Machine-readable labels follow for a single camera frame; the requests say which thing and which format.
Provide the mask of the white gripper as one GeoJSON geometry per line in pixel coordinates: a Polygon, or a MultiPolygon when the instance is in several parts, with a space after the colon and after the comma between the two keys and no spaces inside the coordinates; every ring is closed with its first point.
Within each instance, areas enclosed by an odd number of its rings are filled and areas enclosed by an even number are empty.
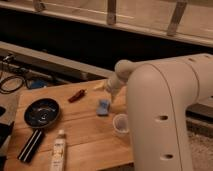
{"type": "Polygon", "coordinates": [[[127,79],[125,77],[113,74],[110,76],[107,81],[106,85],[104,82],[97,84],[93,90],[95,91],[103,91],[107,90],[111,93],[111,101],[112,103],[115,101],[117,97],[117,93],[121,90],[121,88],[126,84],[127,79]]]}

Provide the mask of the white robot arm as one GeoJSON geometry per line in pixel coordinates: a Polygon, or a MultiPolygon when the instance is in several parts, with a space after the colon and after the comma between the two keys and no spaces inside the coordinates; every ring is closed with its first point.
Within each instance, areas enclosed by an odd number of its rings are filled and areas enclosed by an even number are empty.
{"type": "Polygon", "coordinates": [[[193,171],[185,113],[213,96],[213,55],[121,60],[95,88],[126,89],[135,171],[193,171]]]}

